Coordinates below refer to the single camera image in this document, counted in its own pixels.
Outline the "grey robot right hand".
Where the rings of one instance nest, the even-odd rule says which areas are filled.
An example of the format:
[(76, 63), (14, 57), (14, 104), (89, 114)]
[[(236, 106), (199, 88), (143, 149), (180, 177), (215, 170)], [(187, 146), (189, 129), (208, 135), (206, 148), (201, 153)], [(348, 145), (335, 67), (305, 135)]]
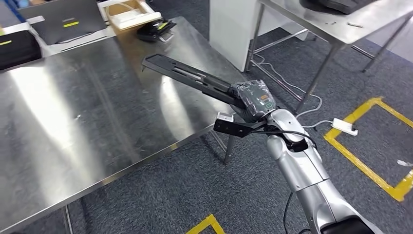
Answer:
[(228, 91), (245, 105), (231, 106), (245, 122), (258, 122), (276, 110), (276, 102), (263, 80), (234, 83)]

